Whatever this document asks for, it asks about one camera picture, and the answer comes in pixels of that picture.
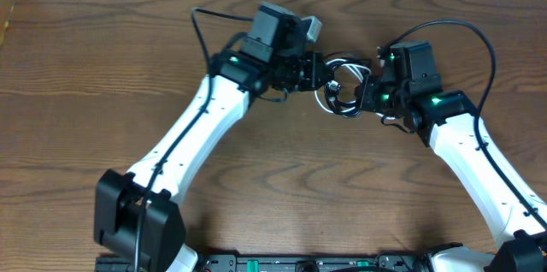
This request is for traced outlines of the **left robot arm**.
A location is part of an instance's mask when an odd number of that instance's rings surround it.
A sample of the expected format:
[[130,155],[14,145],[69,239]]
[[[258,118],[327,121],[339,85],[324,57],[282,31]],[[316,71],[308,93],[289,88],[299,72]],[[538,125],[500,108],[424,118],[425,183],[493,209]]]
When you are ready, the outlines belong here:
[[191,271],[198,255],[185,243],[180,214],[197,171],[256,99],[273,88],[316,91],[333,72],[309,47],[322,24],[261,3],[250,30],[216,54],[195,97],[159,143],[124,174],[107,170],[95,191],[94,240],[128,261],[131,271]]

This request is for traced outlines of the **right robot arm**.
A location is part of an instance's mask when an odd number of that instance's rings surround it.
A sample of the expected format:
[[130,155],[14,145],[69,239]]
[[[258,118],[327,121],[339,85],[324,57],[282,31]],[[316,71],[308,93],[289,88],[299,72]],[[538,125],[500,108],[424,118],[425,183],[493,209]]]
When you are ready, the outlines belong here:
[[429,271],[544,271],[546,203],[521,178],[461,91],[446,92],[427,41],[378,49],[382,74],[356,88],[359,109],[402,119],[454,172],[495,240],[493,254],[450,244],[429,251]]

